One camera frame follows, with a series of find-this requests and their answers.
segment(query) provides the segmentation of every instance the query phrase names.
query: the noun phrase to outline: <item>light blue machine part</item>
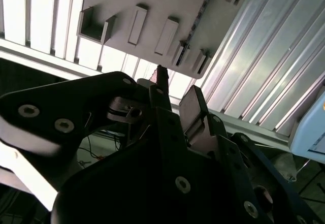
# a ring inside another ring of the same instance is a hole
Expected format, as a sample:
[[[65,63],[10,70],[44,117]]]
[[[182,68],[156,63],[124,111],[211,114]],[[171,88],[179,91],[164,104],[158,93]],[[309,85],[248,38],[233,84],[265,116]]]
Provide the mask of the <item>light blue machine part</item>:
[[[325,92],[294,127],[291,138],[293,154],[325,163]]]

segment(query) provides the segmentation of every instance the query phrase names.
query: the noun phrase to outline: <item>wire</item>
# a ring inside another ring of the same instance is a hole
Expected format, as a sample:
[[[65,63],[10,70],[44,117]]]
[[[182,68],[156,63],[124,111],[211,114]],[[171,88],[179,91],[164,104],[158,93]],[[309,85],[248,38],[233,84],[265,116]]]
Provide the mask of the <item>wire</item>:
[[[117,147],[117,141],[116,141],[116,135],[110,133],[109,131],[105,131],[109,136],[112,136],[114,139],[114,144],[115,144],[115,150],[118,151],[121,149],[121,144],[119,144],[119,147]]]
[[[11,200],[9,203],[6,205],[6,207],[3,209],[3,211],[0,213],[0,219],[4,216],[4,214],[8,211],[8,209],[12,206],[12,204],[15,202],[16,198],[18,197],[20,192],[15,191],[12,194]]]
[[[82,150],[85,150],[85,151],[89,152],[90,156],[95,158],[95,159],[100,158],[98,155],[95,155],[94,153],[92,153],[89,149],[85,149],[85,148],[82,148],[82,147],[79,147],[78,149],[82,149]]]
[[[89,150],[86,149],[86,148],[83,148],[83,147],[79,147],[79,149],[83,149],[85,151],[88,151],[90,153],[90,156],[95,158],[95,159],[99,159],[100,157],[94,153],[92,153],[92,150],[91,150],[91,142],[90,142],[90,138],[89,136],[87,136],[87,139],[88,139],[88,143],[89,143]]]
[[[14,214],[12,214],[12,218],[11,218],[11,224],[13,224],[14,223],[14,219],[15,219],[15,213]]]

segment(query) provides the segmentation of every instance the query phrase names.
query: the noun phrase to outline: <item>black metal bracket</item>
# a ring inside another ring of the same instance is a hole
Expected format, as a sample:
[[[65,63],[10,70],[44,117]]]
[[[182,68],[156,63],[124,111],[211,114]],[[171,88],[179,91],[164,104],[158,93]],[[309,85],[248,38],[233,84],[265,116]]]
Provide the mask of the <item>black metal bracket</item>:
[[[115,72],[0,98],[1,140],[46,179],[63,179],[52,223],[100,223],[108,209],[121,223],[322,223],[246,135],[228,138],[198,87],[178,116],[167,84],[158,67],[149,88]],[[81,140],[116,122],[133,128],[127,146],[76,171]]]

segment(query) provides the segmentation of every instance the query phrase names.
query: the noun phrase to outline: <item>bolt head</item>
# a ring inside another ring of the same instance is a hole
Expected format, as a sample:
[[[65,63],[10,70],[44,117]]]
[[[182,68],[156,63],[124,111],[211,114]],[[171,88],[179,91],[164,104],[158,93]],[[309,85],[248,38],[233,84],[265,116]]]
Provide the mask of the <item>bolt head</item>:
[[[18,108],[18,113],[22,117],[32,118],[38,116],[40,114],[40,110],[33,105],[22,105]]]
[[[61,118],[55,121],[54,127],[59,132],[67,134],[75,128],[75,125],[69,119]]]
[[[191,185],[185,177],[176,177],[175,184],[178,190],[180,190],[183,194],[187,194],[191,191]]]
[[[248,139],[247,139],[244,135],[240,136],[240,138],[241,138],[244,142],[248,142]]]

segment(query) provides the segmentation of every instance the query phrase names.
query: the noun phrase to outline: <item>mounting hole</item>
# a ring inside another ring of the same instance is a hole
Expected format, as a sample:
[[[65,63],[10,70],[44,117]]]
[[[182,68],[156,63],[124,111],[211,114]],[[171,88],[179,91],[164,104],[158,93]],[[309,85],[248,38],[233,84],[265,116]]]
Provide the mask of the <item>mounting hole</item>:
[[[75,128],[75,125],[69,119],[61,118],[55,121],[54,127],[59,132],[70,133]]]
[[[219,117],[217,117],[217,116],[214,116],[213,119],[214,119],[216,122],[220,122],[220,119],[219,119]]]
[[[185,177],[178,176],[175,179],[175,184],[178,190],[180,190],[183,194],[187,194],[191,191],[191,184],[187,181]]]
[[[244,208],[246,212],[253,218],[258,218],[258,211],[256,207],[249,201],[244,202]]]
[[[264,210],[265,213],[269,213],[273,208],[273,199],[268,190],[263,186],[257,186],[254,188],[259,206]]]
[[[137,109],[137,108],[134,108],[130,113],[131,117],[134,117],[134,118],[138,117],[138,116],[141,116],[141,114],[142,114],[142,111],[140,109]]]
[[[307,224],[306,221],[305,221],[305,219],[302,218],[302,216],[297,215],[297,219],[298,219],[298,222],[299,222],[300,224]]]
[[[18,113],[22,117],[36,117],[40,114],[40,110],[33,105],[23,105],[18,108]]]
[[[229,148],[231,154],[236,154],[236,151],[233,148]]]
[[[234,167],[235,167],[237,170],[240,170],[240,169],[241,169],[240,165],[237,164],[237,163],[234,163]]]
[[[175,135],[171,135],[171,139],[172,139],[173,141],[177,141],[177,137],[176,137]]]
[[[127,83],[127,84],[131,84],[131,81],[128,80],[127,78],[123,78],[123,82],[124,82],[124,83]]]
[[[175,125],[174,120],[172,120],[172,119],[170,119],[170,118],[168,118],[168,123],[169,123],[170,125]]]

